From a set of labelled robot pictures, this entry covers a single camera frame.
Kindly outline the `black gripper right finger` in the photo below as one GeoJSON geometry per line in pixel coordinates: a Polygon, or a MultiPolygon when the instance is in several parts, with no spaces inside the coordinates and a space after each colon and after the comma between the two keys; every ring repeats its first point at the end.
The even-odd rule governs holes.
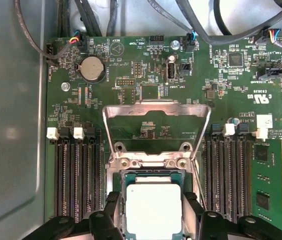
{"type": "Polygon", "coordinates": [[[282,240],[282,230],[252,215],[237,223],[218,212],[204,210],[194,192],[185,192],[182,218],[187,237],[193,240],[282,240]]]}

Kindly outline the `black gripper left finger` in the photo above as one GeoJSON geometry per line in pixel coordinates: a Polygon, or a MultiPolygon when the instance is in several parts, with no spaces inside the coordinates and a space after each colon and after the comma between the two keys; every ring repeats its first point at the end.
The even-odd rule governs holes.
{"type": "Polygon", "coordinates": [[[70,216],[56,216],[24,237],[25,240],[123,240],[119,220],[121,193],[112,191],[103,210],[76,223],[70,216]]]}

